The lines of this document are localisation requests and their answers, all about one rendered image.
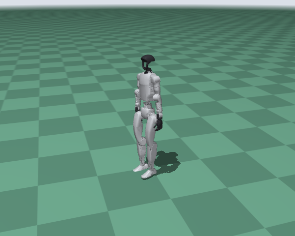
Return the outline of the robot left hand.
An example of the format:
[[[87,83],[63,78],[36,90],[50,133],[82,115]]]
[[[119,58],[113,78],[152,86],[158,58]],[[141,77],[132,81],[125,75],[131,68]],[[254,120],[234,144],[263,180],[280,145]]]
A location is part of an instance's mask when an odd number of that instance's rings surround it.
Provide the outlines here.
[[[155,131],[158,131],[160,129],[162,129],[162,117],[159,118],[159,114],[157,114],[157,123],[156,125],[154,126],[154,128],[157,126],[156,130]]]

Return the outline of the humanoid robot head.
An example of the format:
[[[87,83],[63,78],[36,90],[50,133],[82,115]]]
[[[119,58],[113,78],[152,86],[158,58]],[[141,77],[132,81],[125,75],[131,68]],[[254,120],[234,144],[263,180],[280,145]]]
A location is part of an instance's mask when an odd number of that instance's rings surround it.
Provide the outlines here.
[[[151,62],[151,61],[155,61],[155,58],[152,56],[152,55],[144,55],[143,57],[141,57],[141,60],[142,60],[142,68],[144,70],[146,70],[146,72],[144,72],[144,74],[147,74],[148,71],[152,71],[151,68],[148,67],[148,64]],[[146,67],[144,67],[144,62],[146,62]],[[152,73],[152,72],[151,72]]]

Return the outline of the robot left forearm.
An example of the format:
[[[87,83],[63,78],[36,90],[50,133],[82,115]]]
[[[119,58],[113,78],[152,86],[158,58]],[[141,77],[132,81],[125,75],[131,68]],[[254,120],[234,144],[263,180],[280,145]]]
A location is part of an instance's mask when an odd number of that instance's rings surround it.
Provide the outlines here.
[[[159,118],[161,118],[162,117],[162,99],[160,95],[158,95],[158,101],[155,104],[156,104],[156,112],[157,114],[159,114]]]

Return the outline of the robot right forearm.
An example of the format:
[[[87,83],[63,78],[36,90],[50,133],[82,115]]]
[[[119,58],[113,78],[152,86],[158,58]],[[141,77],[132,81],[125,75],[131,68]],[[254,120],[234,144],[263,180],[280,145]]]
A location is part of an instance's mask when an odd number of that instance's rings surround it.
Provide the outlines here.
[[[140,105],[141,105],[141,98],[140,96],[135,95],[135,107],[138,107],[138,110],[141,109]]]

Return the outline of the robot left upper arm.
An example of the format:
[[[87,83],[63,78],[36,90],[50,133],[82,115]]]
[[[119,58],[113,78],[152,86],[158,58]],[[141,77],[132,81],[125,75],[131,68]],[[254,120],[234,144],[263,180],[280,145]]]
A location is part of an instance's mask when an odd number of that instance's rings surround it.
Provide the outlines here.
[[[158,95],[161,95],[161,88],[160,88],[160,77],[157,75],[151,75],[151,82],[154,87],[155,95],[153,95],[153,100],[158,101]]]

